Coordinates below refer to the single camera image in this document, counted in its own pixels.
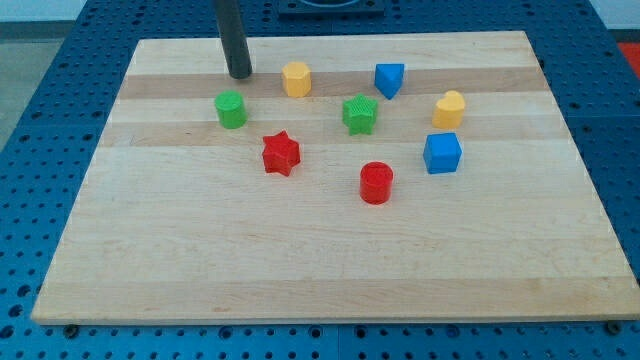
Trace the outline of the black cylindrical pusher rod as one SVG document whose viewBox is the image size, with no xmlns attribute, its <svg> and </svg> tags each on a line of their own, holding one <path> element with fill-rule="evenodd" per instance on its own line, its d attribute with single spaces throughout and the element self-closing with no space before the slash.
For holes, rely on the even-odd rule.
<svg viewBox="0 0 640 360">
<path fill-rule="evenodd" d="M 213 6 L 228 72 L 234 79 L 247 79 L 252 74 L 252 63 L 239 1 L 214 0 Z"/>
</svg>

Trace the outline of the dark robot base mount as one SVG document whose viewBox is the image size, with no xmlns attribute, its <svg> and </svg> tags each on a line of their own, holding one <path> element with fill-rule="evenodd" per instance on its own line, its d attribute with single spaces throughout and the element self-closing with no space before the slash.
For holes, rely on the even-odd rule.
<svg viewBox="0 0 640 360">
<path fill-rule="evenodd" d="M 277 0 L 280 17 L 383 15 L 385 0 Z"/>
</svg>

